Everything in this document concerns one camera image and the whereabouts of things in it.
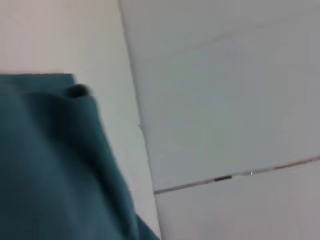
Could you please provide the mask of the teal blue t-shirt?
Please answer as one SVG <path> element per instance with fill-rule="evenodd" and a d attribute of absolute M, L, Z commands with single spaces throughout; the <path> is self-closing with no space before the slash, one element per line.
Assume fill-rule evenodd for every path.
<path fill-rule="evenodd" d="M 0 240 L 159 240 L 72 74 L 0 74 Z"/>

